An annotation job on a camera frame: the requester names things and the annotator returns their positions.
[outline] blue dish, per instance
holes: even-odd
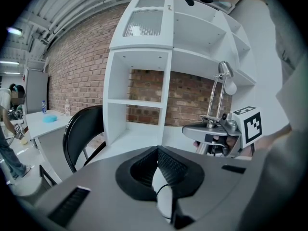
[[[46,123],[54,122],[56,120],[57,120],[57,116],[55,115],[48,115],[43,118],[43,122],[46,122]]]

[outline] white shelving unit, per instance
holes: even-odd
[[[243,27],[221,11],[185,0],[132,0],[110,44],[103,117],[109,157],[146,146],[168,145],[194,151],[181,128],[166,127],[170,72],[213,79],[220,61],[228,61],[237,86],[256,82],[253,54]],[[131,69],[164,72],[160,102],[130,100]],[[159,109],[157,125],[127,122],[127,105]]]

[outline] black chair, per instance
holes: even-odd
[[[76,172],[76,162],[82,151],[85,151],[87,144],[97,135],[104,132],[103,127],[103,106],[97,105],[85,108],[77,112],[66,126],[63,136],[63,150],[69,167],[72,172]],[[87,165],[104,147],[103,142],[93,153],[87,158]]]
[[[30,195],[16,196],[19,200],[26,201],[34,205],[41,196],[44,195],[51,187],[57,185],[53,178],[46,172],[42,165],[39,165],[39,178],[40,183],[37,189]]]

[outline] frosted glass panel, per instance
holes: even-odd
[[[162,19],[163,12],[159,10],[133,12],[123,36],[160,35]]]
[[[136,8],[142,7],[163,7],[165,0],[139,0]]]

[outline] ceiling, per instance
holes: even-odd
[[[23,73],[27,67],[43,69],[44,53],[66,31],[99,11],[129,1],[32,0],[13,25],[22,29],[22,36],[9,34],[0,52],[0,60],[17,61],[19,66],[0,64],[0,75],[7,71]]]

